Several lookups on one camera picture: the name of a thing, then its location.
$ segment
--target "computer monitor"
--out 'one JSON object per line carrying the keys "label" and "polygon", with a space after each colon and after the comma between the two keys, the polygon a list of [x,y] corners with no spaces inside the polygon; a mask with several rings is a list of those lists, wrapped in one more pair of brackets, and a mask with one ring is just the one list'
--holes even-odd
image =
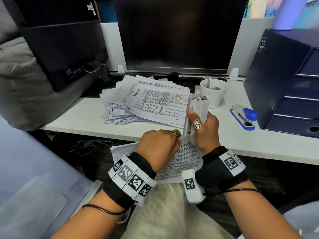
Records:
{"label": "computer monitor", "polygon": [[248,0],[114,0],[128,71],[225,74]]}
{"label": "computer monitor", "polygon": [[106,63],[93,0],[3,1],[55,91]]}

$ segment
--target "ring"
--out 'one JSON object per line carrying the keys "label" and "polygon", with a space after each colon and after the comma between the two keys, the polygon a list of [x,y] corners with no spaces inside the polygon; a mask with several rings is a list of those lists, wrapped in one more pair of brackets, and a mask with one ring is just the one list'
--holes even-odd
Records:
{"label": "ring", "polygon": [[193,122],[193,128],[195,131],[199,130],[202,128],[202,125],[200,124],[200,121],[198,119],[196,119],[194,122]]}
{"label": "ring", "polygon": [[181,133],[177,129],[170,130],[170,133],[173,133],[176,136],[176,138],[181,137]]}

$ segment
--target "drawer handle hole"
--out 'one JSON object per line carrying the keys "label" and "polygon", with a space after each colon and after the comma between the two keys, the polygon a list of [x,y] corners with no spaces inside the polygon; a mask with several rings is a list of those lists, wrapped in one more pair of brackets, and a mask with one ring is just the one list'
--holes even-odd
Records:
{"label": "drawer handle hole", "polygon": [[314,132],[318,132],[319,131],[319,127],[317,126],[311,126],[308,128],[308,132],[310,133],[314,133]]}

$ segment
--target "stapler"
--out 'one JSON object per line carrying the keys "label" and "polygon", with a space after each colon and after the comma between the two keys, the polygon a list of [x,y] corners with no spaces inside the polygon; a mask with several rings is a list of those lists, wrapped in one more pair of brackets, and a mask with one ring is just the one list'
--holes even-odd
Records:
{"label": "stapler", "polygon": [[[194,111],[200,117],[202,124],[205,124],[207,120],[208,103],[209,103],[209,100],[207,96],[201,96],[201,95],[189,96],[187,111],[189,108],[193,108]],[[189,134],[189,143],[192,145],[195,145],[195,130],[192,126],[192,123],[189,121],[188,114],[186,112],[183,136],[187,134]]]}
{"label": "stapler", "polygon": [[229,111],[245,130],[252,131],[255,129],[255,126],[251,123],[252,121],[257,121],[257,113],[255,111],[242,105],[233,105]]}

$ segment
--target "hand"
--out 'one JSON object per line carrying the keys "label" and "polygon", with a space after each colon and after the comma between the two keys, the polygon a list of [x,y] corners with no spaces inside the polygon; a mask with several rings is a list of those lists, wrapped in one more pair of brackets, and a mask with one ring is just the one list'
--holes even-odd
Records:
{"label": "hand", "polygon": [[136,152],[145,158],[155,173],[159,172],[179,149],[181,140],[169,131],[149,131],[142,136]]}
{"label": "hand", "polygon": [[[201,120],[199,116],[195,113],[193,109],[187,111],[188,118],[191,122],[195,120]],[[195,131],[195,144],[201,150],[203,155],[208,154],[215,148],[220,146],[218,137],[218,126],[219,121],[216,116],[212,115],[210,112],[207,113],[207,120],[205,124],[202,124],[202,128]]]}

